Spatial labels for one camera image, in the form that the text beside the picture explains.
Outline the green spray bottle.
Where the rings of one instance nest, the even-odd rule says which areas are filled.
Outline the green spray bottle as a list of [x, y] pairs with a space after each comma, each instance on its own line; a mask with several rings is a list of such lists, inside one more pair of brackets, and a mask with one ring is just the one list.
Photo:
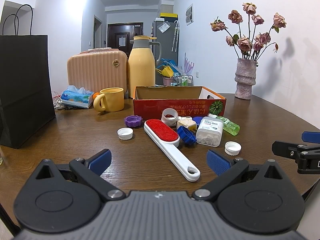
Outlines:
[[229, 134], [236, 136], [239, 131], [240, 131], [240, 126], [237, 125], [236, 123], [232, 122], [231, 120], [223, 117], [223, 116], [218, 116], [214, 114], [208, 114], [209, 117], [211, 118], [216, 118], [219, 119], [223, 122], [223, 129], [228, 132]]

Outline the beige square charger plug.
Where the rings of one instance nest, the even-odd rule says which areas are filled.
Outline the beige square charger plug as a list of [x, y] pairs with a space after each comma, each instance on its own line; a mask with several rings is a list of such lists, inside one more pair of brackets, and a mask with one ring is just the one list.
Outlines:
[[190, 116], [179, 116], [176, 122], [176, 129], [180, 126], [183, 126], [191, 132], [195, 132], [197, 130], [197, 123]]

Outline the red white lint brush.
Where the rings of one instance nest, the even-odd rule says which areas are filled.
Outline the red white lint brush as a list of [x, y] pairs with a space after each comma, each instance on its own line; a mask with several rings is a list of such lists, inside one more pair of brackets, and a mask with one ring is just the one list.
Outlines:
[[179, 135], [158, 119], [146, 120], [144, 131], [162, 150], [187, 181], [196, 182], [200, 178], [199, 169], [178, 149]]

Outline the dried pink roses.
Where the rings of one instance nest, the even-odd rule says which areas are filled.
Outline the dried pink roses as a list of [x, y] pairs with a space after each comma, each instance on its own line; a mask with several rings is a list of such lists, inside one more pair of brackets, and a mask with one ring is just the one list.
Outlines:
[[268, 31], [262, 33], [257, 32], [257, 27], [264, 24], [265, 20], [257, 14], [257, 6], [246, 2], [242, 4], [242, 9], [246, 17], [242, 16], [237, 10], [232, 10], [228, 14], [228, 20], [238, 26], [237, 33], [233, 34], [219, 17], [210, 23], [211, 30], [227, 33], [225, 41], [229, 47], [234, 49], [239, 59], [258, 61], [265, 50], [271, 46], [274, 46], [273, 51], [277, 53], [279, 45], [272, 41], [271, 31], [279, 33], [280, 29], [286, 28], [285, 17], [276, 12], [271, 27]]

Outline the clear jar blue lid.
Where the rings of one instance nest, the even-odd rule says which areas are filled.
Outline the clear jar blue lid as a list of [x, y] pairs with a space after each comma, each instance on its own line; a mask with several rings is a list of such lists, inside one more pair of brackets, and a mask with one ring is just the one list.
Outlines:
[[216, 118], [203, 117], [196, 132], [196, 142], [201, 145], [218, 147], [223, 133], [223, 122]]

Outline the white tape roll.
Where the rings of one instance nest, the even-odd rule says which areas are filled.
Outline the white tape roll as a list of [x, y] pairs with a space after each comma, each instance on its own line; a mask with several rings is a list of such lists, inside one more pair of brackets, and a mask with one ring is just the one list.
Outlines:
[[169, 127], [175, 126], [178, 121], [178, 112], [173, 108], [166, 108], [162, 112], [161, 121]]

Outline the pink ribbed small suitcase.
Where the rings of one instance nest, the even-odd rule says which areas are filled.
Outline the pink ribbed small suitcase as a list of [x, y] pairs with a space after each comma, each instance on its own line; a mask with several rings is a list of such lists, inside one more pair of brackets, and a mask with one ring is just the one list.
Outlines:
[[127, 55], [112, 48], [83, 51], [67, 61], [68, 84], [92, 92], [120, 87], [127, 91]]

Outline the blue tissue pack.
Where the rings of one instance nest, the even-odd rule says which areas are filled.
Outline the blue tissue pack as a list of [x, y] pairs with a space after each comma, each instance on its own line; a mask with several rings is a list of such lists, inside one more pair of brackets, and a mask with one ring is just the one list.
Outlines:
[[60, 98], [64, 105], [89, 109], [93, 102], [93, 94], [94, 92], [85, 90], [84, 87], [76, 88], [74, 85], [69, 85], [61, 93]]

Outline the black paper bag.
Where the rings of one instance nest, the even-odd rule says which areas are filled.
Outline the black paper bag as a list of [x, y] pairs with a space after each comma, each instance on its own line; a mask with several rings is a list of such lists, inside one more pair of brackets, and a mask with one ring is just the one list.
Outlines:
[[1, 35], [1, 145], [20, 148], [55, 118], [46, 35]]

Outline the blue gear-shaped cap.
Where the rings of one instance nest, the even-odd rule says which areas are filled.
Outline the blue gear-shaped cap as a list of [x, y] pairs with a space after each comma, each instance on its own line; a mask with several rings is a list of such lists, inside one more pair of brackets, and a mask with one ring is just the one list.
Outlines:
[[186, 145], [193, 145], [196, 143], [195, 135], [186, 127], [180, 126], [177, 129], [177, 133]]

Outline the yellow watering can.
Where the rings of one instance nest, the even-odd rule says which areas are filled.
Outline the yellow watering can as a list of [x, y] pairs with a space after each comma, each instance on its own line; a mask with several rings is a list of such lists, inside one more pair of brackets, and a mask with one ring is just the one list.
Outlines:
[[159, 73], [163, 77], [172, 78], [174, 75], [174, 71], [170, 66], [165, 66], [163, 69], [156, 68], [156, 72]]

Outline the white bottle cap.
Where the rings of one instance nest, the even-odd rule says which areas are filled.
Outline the white bottle cap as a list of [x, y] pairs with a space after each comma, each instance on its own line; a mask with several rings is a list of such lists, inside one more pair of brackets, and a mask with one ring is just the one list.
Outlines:
[[117, 135], [120, 140], [130, 140], [133, 137], [133, 129], [124, 127], [117, 130]]
[[231, 156], [236, 156], [240, 153], [242, 146], [234, 141], [228, 141], [225, 143], [225, 153]]

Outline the orange tangerine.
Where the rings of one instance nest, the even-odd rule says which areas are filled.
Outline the orange tangerine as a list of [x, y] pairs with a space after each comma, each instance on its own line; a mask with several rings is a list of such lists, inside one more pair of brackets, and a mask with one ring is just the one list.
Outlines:
[[93, 100], [94, 100], [97, 96], [99, 96], [99, 95], [100, 95], [99, 92], [94, 93], [93, 96], [92, 96]]

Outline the purple ridged cap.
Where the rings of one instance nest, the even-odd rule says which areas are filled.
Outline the purple ridged cap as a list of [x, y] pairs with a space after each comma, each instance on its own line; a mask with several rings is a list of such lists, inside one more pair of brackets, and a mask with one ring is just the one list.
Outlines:
[[129, 128], [140, 127], [142, 124], [142, 117], [138, 115], [130, 115], [124, 119], [124, 123]]

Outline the red cardboard pumpkin box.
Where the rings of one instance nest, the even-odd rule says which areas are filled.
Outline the red cardboard pumpkin box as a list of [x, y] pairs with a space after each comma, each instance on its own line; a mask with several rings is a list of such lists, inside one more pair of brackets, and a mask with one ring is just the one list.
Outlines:
[[224, 115], [226, 98], [203, 86], [137, 86], [133, 97], [134, 114], [144, 120], [160, 119], [167, 108], [179, 116]]

